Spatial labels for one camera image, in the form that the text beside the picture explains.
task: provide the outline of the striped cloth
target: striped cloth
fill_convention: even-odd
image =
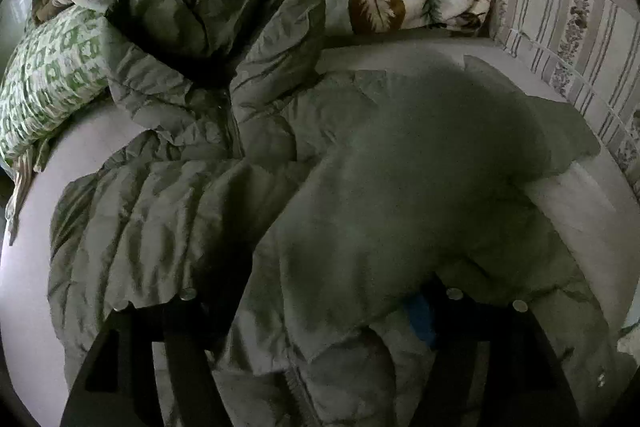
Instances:
[[[490,34],[580,111],[640,198],[640,23],[610,0],[496,0]]]

